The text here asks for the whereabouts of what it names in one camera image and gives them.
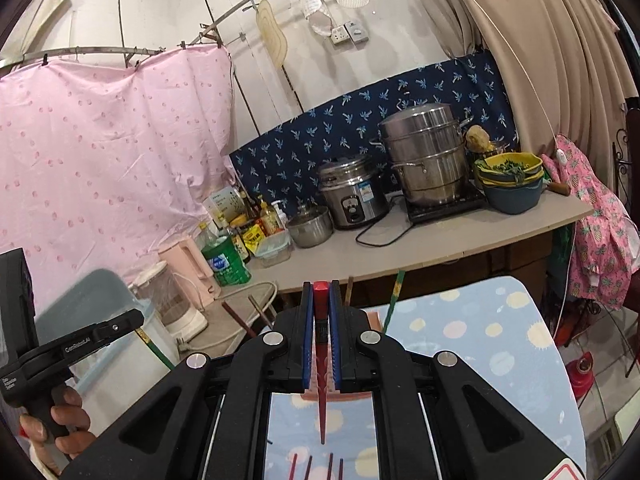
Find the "person's left hand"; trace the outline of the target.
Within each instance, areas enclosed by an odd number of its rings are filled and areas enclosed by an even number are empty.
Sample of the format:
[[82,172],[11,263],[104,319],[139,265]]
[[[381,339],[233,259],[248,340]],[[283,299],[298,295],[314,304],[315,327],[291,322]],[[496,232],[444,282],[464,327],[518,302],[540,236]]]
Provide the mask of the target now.
[[[50,409],[52,419],[65,429],[72,431],[54,440],[58,452],[72,460],[93,444],[96,436],[90,431],[91,420],[84,410],[80,394],[66,386],[61,391],[61,399]],[[21,434],[30,442],[29,456],[32,463],[47,479],[56,479],[62,469],[55,463],[46,444],[47,428],[37,417],[29,414],[20,416]]]

